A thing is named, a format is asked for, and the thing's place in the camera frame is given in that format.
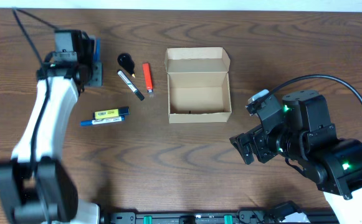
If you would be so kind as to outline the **blue plastic tool holder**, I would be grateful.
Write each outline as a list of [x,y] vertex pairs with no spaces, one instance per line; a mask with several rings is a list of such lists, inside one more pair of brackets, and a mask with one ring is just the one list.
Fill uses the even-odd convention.
[[95,53],[93,55],[95,62],[100,61],[100,39],[95,39]]

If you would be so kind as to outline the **black teardrop glue bottle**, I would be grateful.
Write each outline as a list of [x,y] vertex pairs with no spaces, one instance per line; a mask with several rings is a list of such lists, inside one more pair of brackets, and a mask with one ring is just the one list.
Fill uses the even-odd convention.
[[122,53],[117,58],[118,64],[124,68],[133,78],[135,78],[135,63],[128,53]]

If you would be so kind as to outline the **yellow black highlighter marker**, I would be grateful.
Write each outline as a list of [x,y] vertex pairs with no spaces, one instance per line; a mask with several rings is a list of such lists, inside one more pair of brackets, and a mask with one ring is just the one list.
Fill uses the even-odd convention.
[[96,111],[93,113],[94,119],[105,119],[130,114],[129,107],[116,108],[111,110]]

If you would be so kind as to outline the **brown cardboard box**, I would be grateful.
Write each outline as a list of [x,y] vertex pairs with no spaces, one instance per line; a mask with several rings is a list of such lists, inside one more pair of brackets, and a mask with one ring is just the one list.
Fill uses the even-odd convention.
[[230,63],[222,47],[167,49],[169,122],[227,122],[232,114]]

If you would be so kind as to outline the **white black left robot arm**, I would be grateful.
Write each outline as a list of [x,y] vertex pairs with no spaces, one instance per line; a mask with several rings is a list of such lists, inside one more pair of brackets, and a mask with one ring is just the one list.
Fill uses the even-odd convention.
[[99,223],[100,207],[79,199],[62,165],[68,121],[81,92],[102,82],[100,41],[55,31],[55,50],[36,71],[37,97],[21,140],[0,161],[0,201],[9,223]]

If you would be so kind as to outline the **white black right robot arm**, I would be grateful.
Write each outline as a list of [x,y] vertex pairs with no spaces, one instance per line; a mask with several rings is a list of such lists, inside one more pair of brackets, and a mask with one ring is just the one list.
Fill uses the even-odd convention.
[[340,223],[362,223],[362,142],[338,138],[328,105],[316,90],[270,95],[260,124],[230,138],[246,164],[280,155],[325,195]]

